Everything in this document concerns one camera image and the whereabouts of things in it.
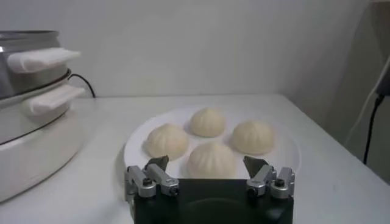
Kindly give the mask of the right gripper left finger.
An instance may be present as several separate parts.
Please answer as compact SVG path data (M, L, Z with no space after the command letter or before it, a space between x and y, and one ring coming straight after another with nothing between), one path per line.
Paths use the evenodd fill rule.
M179 180L170 177L166 172L169 163L168 155L150 159L141 169L138 166L129 166L124 172L125 199L132 201L135 196L152 198L160 193L170 197L180 194Z

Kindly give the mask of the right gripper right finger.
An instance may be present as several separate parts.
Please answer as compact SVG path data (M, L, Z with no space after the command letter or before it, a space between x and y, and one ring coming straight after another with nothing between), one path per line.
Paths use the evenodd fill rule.
M269 192L272 198L287 199L294 196L295 173L289 167L282 167L279 173L264 159L245 156L244 165L250 179L246 181L250 198L262 197Z

